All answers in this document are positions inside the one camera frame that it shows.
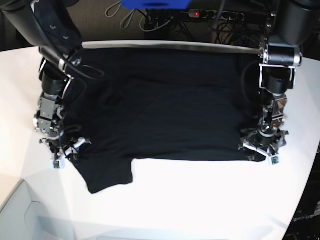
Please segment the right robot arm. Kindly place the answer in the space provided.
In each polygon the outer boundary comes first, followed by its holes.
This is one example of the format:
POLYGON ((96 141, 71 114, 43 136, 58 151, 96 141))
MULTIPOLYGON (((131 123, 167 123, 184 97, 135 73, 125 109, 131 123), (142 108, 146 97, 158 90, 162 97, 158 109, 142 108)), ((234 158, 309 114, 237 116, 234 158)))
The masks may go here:
POLYGON ((83 38, 68 13, 68 5, 67 0, 0 2, 0 12, 42 55, 42 93, 33 123, 35 130, 45 136, 40 143, 48 147, 56 169, 65 160, 78 163, 80 147, 90 143, 89 139, 74 136, 81 130, 79 125, 65 126, 72 105, 65 101, 68 89, 73 81, 84 83, 104 76, 103 71, 83 64, 83 38))

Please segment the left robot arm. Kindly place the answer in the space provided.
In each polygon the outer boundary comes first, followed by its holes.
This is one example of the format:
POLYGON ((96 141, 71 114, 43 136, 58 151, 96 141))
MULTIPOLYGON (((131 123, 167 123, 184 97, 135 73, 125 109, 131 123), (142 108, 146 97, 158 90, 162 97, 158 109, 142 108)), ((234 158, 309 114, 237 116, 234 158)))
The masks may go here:
POLYGON ((297 67, 302 64, 302 45, 320 17, 318 0, 280 0, 272 15, 271 30, 261 39, 258 107, 255 127, 243 129, 239 150, 251 162, 279 161, 288 131, 282 130, 286 91, 293 89, 297 67))

